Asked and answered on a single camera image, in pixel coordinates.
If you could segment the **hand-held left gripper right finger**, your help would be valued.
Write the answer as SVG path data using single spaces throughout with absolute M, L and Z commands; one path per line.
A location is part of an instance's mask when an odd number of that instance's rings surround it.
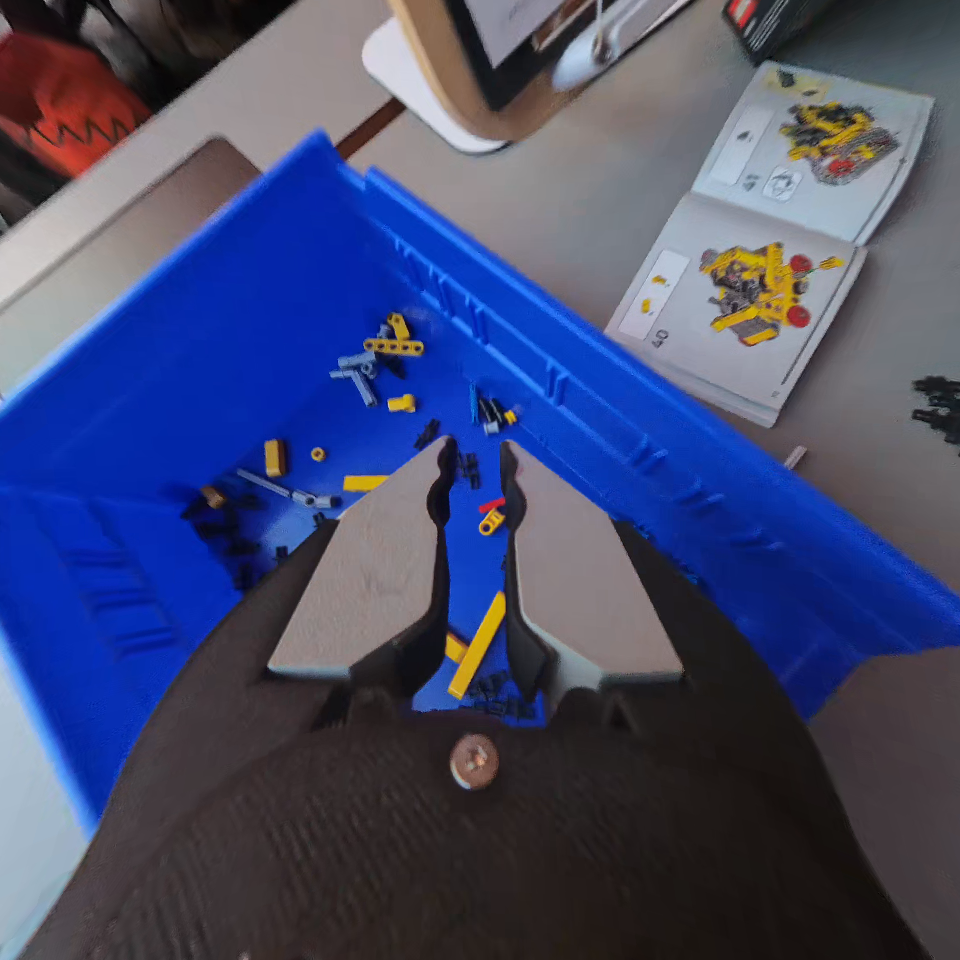
M 515 441 L 500 468 L 507 654 L 523 699 L 678 689 L 685 666 L 608 513 Z

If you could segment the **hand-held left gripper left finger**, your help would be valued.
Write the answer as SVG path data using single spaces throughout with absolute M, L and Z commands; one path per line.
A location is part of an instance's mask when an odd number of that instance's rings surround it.
M 442 436 L 349 507 L 274 648 L 272 674 L 412 698 L 439 670 L 458 446 Z

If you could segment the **small lego pieces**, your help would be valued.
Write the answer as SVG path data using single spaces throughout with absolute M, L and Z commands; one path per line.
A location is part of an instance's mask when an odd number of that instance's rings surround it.
M 420 396 L 416 392 L 397 387 L 391 382 L 381 385 L 382 394 L 397 394 L 387 397 L 383 405 L 375 381 L 380 374 L 405 380 L 405 361 L 422 357 L 425 347 L 411 333 L 407 318 L 400 313 L 390 313 L 375 337 L 367 338 L 362 351 L 354 351 L 337 360 L 330 371 L 330 382 L 352 383 L 366 410 L 389 411 L 391 415 L 419 416 L 418 409 L 427 405 L 431 416 L 417 427 L 417 436 L 411 440 L 411 451 L 420 454 L 433 444 L 443 431 L 439 417 L 439 386 L 430 387 Z M 487 436 L 496 436 L 497 430 L 515 424 L 518 415 L 507 410 L 499 399 L 482 395 L 475 383 L 469 385 L 470 422 L 482 426 Z M 305 474 L 307 449 L 305 441 L 287 436 L 270 436 L 263 439 L 263 452 L 245 454 L 229 469 L 218 470 L 211 483 L 202 485 L 181 514 L 189 522 L 202 543 L 214 549 L 216 558 L 223 561 L 231 575 L 234 592 L 246 596 L 274 569 L 284 563 L 296 548 L 313 532 L 324 529 L 334 520 L 342 521 L 342 515 L 354 502 L 366 498 L 370 492 L 386 482 L 387 467 L 405 466 L 411 458 L 403 457 L 408 443 L 404 437 L 396 439 L 393 428 L 387 434 L 359 430 L 354 421 L 338 412 L 336 404 L 326 400 L 320 404 L 334 415 L 334 426 L 345 428 L 348 440 L 357 441 L 348 450 L 341 438 L 334 443 L 337 462 L 323 468 L 312 466 L 309 476 Z M 483 492 L 481 462 L 476 452 L 464 451 L 462 445 L 454 463 L 454 474 L 462 478 L 473 492 Z M 496 537 L 503 539 L 506 554 L 507 507 L 503 496 L 486 498 L 476 502 L 482 517 L 477 523 L 479 533 L 486 542 L 496 544 Z M 506 667 L 506 653 L 494 655 L 494 666 Z M 473 710 L 500 719 L 510 718 L 509 723 L 533 724 L 543 719 L 543 709 L 536 699 L 526 700 L 520 690 L 520 682 L 512 667 L 495 670 L 484 667 L 478 661 L 469 676 L 469 686 L 464 686 L 458 703 L 459 709 Z

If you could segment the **blue plastic bin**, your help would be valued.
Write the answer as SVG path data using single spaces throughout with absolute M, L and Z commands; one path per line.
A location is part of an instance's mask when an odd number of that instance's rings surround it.
M 958 645 L 958 596 L 485 246 L 379 173 L 307 138 L 104 311 L 2 406 L 2 631 L 45 747 L 92 834 L 191 653 L 240 601 L 182 513 L 263 440 L 337 462 L 334 425 L 410 442 L 431 414 L 364 409 L 331 383 L 391 313 L 423 343 L 405 380 L 481 462 L 447 526 L 450 622 L 468 637 L 502 583 L 477 537 L 507 431 L 634 524 L 762 654 L 804 719 L 873 656 Z

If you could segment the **black lego parts cluster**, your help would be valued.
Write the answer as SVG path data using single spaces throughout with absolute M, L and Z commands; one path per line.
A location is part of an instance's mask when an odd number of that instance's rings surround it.
M 939 433 L 948 445 L 959 446 L 959 380 L 933 375 L 913 381 L 912 389 L 926 406 L 911 412 L 911 420 Z

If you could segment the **lego instruction booklet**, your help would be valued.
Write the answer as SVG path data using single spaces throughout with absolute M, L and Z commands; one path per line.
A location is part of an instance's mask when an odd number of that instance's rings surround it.
M 696 399 L 773 427 L 904 189 L 935 104 L 762 63 L 606 336 Z

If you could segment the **black lego box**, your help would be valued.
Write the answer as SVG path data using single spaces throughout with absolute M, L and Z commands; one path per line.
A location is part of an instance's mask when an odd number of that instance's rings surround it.
M 723 20 L 753 66 L 810 28 L 835 1 L 726 1 Z

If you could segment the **wooden stand with white base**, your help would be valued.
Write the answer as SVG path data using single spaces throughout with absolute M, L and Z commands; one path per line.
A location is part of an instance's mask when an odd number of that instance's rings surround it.
M 362 50 L 371 78 L 455 151 L 492 154 L 531 138 L 579 95 L 559 91 L 542 70 L 512 102 L 487 104 L 442 1 L 389 1 L 390 19 Z

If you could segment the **white rounded device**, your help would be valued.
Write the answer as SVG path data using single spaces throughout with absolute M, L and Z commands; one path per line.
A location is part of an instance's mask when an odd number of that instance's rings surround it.
M 577 89 L 612 67 L 630 48 L 627 26 L 623 20 L 594 24 L 579 34 L 553 69 L 553 90 Z

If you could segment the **orange bag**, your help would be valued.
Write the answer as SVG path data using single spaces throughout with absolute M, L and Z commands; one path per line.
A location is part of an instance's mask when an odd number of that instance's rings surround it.
M 86 174 L 152 115 L 89 49 L 26 32 L 2 37 L 2 134 L 55 174 Z

